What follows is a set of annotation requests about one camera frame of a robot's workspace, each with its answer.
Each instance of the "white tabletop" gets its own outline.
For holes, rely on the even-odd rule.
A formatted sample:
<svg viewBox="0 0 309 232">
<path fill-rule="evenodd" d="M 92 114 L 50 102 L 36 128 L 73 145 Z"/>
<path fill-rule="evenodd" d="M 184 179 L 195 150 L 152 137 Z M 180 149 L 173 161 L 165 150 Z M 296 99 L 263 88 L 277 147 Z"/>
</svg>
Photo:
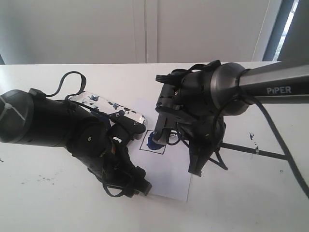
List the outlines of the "white tabletop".
<svg viewBox="0 0 309 232">
<path fill-rule="evenodd" d="M 255 68 L 267 63 L 240 64 Z M 138 98 L 155 106 L 162 87 L 155 75 L 192 65 L 3 65 L 0 94 L 31 87 L 50 94 L 64 73 L 76 70 L 87 77 L 89 92 L 127 107 Z M 67 78 L 57 99 L 76 92 L 79 82 L 78 76 Z M 309 183 L 309 106 L 266 108 Z M 225 122 L 225 142 L 254 147 L 252 132 L 259 149 L 282 154 L 255 106 Z M 308 231 L 309 201 L 286 161 L 226 149 L 221 153 L 229 170 L 207 163 L 202 177 L 192 176 L 184 203 L 154 195 L 111 198 L 63 148 L 0 144 L 0 231 Z"/>
</svg>

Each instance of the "white paper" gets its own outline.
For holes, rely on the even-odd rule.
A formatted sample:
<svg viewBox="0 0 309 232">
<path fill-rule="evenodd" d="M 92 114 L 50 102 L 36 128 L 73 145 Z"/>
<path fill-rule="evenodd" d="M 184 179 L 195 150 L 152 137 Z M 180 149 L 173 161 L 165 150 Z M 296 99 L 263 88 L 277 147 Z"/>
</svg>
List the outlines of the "white paper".
<svg viewBox="0 0 309 232">
<path fill-rule="evenodd" d="M 180 142 L 174 146 L 147 151 L 147 139 L 158 118 L 155 102 L 137 100 L 133 109 L 146 117 L 146 132 L 141 140 L 130 143 L 128 149 L 134 165 L 140 166 L 147 173 L 146 180 L 153 186 L 150 194 L 187 201 L 191 179 L 188 173 L 189 149 Z"/>
</svg>

